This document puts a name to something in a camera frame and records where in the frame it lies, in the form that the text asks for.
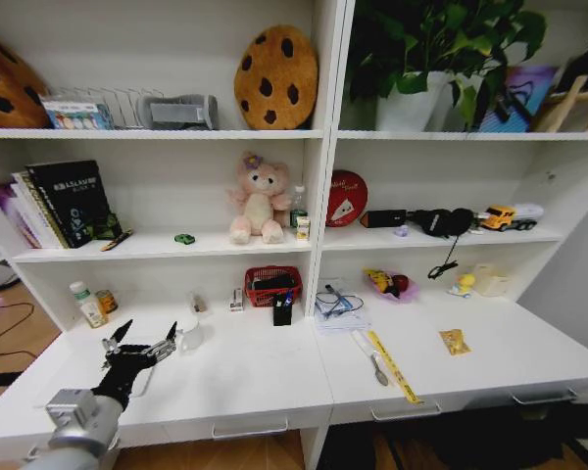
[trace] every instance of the black book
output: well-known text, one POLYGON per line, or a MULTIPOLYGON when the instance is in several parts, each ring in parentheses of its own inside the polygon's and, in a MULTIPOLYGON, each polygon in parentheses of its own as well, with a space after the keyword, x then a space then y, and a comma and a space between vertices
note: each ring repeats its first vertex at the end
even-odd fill
POLYGON ((94 160, 28 164, 26 169, 70 248, 122 233, 94 160))

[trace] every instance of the stuffed toy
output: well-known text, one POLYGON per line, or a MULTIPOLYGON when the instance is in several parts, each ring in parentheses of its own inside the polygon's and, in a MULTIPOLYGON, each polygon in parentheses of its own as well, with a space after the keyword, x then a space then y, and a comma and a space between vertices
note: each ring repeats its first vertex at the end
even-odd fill
POLYGON ((39 95, 46 87, 34 71, 0 43, 0 127, 48 127, 39 95))
POLYGON ((292 204, 285 193, 289 187, 287 165, 268 164, 262 157, 245 152, 237 168, 237 181, 240 188, 229 191, 229 197, 242 214, 231 223, 231 242, 246 244, 251 235, 261 235, 264 243, 281 243, 284 211, 292 204))
POLYGON ((235 99, 253 129, 295 129, 312 113, 318 60, 294 26, 261 32, 244 52, 235 75, 235 99))

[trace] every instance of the pink teddy bear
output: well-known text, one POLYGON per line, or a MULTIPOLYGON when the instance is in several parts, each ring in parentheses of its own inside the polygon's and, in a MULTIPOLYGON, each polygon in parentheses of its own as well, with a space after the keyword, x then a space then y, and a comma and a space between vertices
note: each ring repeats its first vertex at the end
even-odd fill
POLYGON ((281 243, 285 214, 292 200, 284 191, 289 185, 286 164, 267 164, 262 157, 244 152, 237 167, 240 189, 229 191, 241 215, 231 223, 230 240, 246 244, 251 235, 261 235, 264 243, 281 243))

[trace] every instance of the black pen holder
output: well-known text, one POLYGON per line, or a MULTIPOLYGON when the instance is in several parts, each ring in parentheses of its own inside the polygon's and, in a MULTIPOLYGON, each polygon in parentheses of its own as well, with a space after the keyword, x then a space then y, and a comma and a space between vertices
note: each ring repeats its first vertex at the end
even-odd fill
POLYGON ((285 326, 292 324, 292 304, 285 304, 285 294, 276 294, 272 297, 272 324, 285 326))

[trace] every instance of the chocolate chip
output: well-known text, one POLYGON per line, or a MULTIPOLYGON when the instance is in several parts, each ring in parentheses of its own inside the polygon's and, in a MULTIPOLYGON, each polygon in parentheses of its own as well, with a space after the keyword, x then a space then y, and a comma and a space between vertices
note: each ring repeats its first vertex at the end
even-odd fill
POLYGON ((296 88, 294 83, 287 87, 287 97, 293 105, 298 103, 298 88, 296 88))
POLYGON ((242 61, 242 70, 247 71, 251 67, 251 64, 253 64, 253 58, 251 56, 246 56, 242 61))
POLYGON ((34 102, 35 105, 41 106, 41 100, 39 99, 39 95, 35 90, 32 89, 31 86, 25 87, 24 92, 34 102))
POLYGON ((264 96, 270 96, 272 94, 272 84, 267 78, 262 78, 262 85, 259 87, 259 91, 264 96))
POLYGON ((281 51, 285 57, 292 57, 294 55, 294 44, 289 37, 281 41, 281 51))
POLYGON ((273 110, 268 110, 264 116, 264 121, 268 124, 272 124, 276 121, 276 113, 273 110))
POLYGON ((7 59, 9 59, 14 64, 16 64, 18 62, 18 60, 15 57, 13 57, 13 54, 11 54, 7 50, 7 48, 4 47, 2 44, 0 44, 0 54, 2 54, 4 57, 6 57, 7 59))
POLYGON ((0 111, 2 113, 8 114, 14 109, 15 109, 15 107, 13 106, 13 104, 9 100, 0 96, 0 111))

